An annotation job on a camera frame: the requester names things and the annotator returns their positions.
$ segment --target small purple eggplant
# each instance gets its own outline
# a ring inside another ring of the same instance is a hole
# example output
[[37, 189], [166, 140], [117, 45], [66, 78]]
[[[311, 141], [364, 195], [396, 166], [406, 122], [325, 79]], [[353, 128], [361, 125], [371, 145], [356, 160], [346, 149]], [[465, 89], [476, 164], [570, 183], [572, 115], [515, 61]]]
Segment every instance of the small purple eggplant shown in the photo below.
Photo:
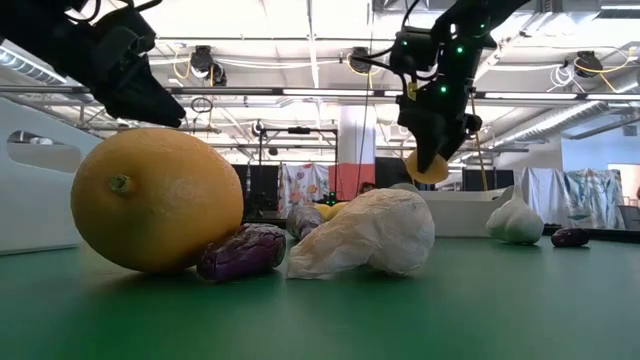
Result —
[[224, 245], [207, 246], [198, 274], [222, 282], [267, 272], [282, 262], [285, 242], [285, 233], [277, 226], [244, 224]]
[[560, 229], [551, 236], [555, 247], [578, 247], [589, 242], [589, 233], [584, 229]]

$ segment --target green table surface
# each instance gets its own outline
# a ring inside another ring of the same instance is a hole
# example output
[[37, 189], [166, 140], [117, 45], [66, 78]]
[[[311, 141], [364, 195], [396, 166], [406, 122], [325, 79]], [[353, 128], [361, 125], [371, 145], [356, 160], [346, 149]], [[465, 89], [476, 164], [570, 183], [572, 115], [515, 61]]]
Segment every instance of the green table surface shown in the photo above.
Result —
[[0, 257], [0, 359], [640, 359], [640, 245], [439, 239], [414, 278], [217, 285], [83, 254]]

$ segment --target colorful fabric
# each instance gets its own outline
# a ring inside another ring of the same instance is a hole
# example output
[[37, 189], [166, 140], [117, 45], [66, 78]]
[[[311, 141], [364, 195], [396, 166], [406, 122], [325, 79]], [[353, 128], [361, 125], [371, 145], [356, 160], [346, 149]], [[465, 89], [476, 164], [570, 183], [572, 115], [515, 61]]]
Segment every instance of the colorful fabric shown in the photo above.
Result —
[[324, 165], [282, 164], [278, 211], [287, 217], [294, 205], [309, 205], [329, 195], [329, 168]]
[[547, 224], [625, 229], [618, 208], [623, 205], [623, 197], [617, 170], [526, 168], [515, 175], [523, 199]]
[[564, 174], [564, 192], [572, 227], [624, 229], [624, 205], [618, 170], [580, 170]]

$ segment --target black robotic arm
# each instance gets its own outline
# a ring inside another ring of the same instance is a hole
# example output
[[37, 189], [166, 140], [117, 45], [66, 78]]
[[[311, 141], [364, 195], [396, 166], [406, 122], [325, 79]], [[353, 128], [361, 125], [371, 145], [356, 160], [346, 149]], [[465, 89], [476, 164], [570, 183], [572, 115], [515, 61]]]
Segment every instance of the black robotic arm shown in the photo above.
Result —
[[[138, 7], [133, 0], [119, 1], [126, 6], [91, 25], [65, 14], [81, 10], [87, 0], [5, 0], [0, 36], [87, 86], [111, 116], [178, 127], [185, 111], [151, 74], [146, 52], [155, 46], [156, 34], [140, 15], [162, 1]], [[458, 0], [432, 29], [403, 24], [387, 51], [352, 56], [400, 76], [398, 124], [416, 138], [418, 171], [424, 172], [437, 154], [448, 160], [482, 126], [479, 117], [465, 114], [482, 50], [496, 47], [490, 31], [527, 2]], [[388, 52], [388, 65], [373, 60]], [[436, 65], [433, 75], [419, 75]], [[418, 80], [428, 83], [418, 87]]]
[[[162, 1], [120, 1], [126, 6], [91, 25], [65, 14], [87, 0], [6, 0], [0, 36], [84, 84], [112, 117], [178, 127], [186, 113], [151, 74], [146, 53], [156, 34], [140, 15]], [[97, 15], [100, 0], [96, 7]]]

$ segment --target yellow citrus fruit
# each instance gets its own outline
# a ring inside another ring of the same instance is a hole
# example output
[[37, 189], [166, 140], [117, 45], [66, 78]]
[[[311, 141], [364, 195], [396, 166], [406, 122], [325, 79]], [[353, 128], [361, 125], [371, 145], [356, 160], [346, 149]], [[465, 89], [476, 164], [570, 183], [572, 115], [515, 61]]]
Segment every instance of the yellow citrus fruit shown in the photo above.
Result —
[[203, 141], [171, 129], [109, 137], [82, 162], [71, 190], [80, 235], [106, 259], [143, 272], [195, 264], [240, 226], [242, 188]]
[[439, 154], [433, 159], [433, 162], [424, 173], [418, 172], [418, 153], [412, 152], [405, 161], [407, 172], [418, 182], [423, 184], [437, 184], [449, 177], [449, 165], [447, 161]]

